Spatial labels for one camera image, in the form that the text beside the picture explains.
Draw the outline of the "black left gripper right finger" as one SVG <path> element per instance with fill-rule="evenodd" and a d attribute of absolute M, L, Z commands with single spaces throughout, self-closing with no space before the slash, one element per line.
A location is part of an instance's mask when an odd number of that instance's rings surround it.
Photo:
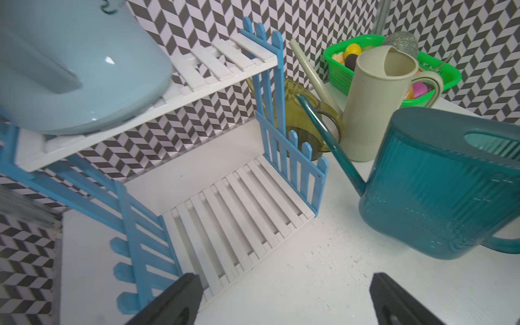
<path fill-rule="evenodd" d="M 379 324 L 444 324 L 386 273 L 373 275 L 369 291 Z"/>

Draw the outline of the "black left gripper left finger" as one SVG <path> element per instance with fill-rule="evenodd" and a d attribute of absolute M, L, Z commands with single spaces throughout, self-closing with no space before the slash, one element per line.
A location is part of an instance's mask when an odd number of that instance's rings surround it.
<path fill-rule="evenodd" d="M 203 298 L 199 275 L 186 273 L 127 324 L 194 324 Z"/>

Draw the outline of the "light blue watering can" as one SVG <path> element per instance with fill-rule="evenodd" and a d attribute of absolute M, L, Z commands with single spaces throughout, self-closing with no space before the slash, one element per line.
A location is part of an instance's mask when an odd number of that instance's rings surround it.
<path fill-rule="evenodd" d="M 1 2 L 1 113 L 20 128 L 111 128 L 157 101 L 172 73 L 124 1 Z"/>

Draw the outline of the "teal transparent watering can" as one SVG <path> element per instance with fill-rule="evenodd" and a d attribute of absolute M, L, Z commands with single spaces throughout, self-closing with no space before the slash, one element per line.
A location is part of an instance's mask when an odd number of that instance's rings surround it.
<path fill-rule="evenodd" d="M 364 180 L 305 96 L 300 104 L 360 196 L 374 230 L 436 259 L 476 246 L 509 254 L 496 233 L 519 216 L 519 127 L 434 108 L 406 107 L 389 121 Z"/>

